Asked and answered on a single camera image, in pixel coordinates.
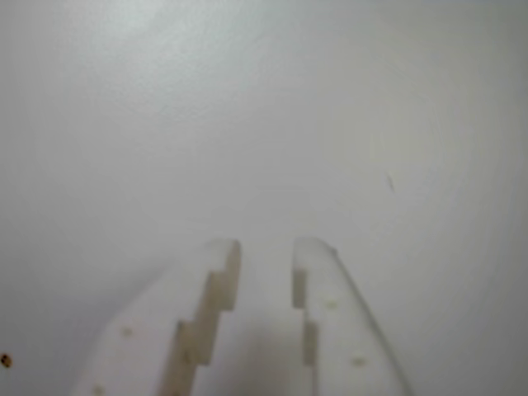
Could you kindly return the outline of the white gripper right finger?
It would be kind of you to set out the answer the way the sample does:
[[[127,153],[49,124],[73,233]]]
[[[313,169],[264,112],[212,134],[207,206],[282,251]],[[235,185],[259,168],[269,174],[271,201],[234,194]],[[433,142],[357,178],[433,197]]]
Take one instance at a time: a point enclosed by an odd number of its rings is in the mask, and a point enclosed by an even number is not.
[[[412,386],[337,250],[295,240],[292,304],[303,315],[303,361],[314,395],[409,395]]]

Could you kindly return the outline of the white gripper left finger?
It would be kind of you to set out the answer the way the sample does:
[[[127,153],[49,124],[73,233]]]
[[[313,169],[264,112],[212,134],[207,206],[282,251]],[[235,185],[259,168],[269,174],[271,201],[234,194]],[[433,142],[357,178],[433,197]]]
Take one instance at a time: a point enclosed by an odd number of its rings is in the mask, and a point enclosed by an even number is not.
[[[236,304],[236,239],[214,239],[171,265],[104,328],[74,395],[189,395]]]

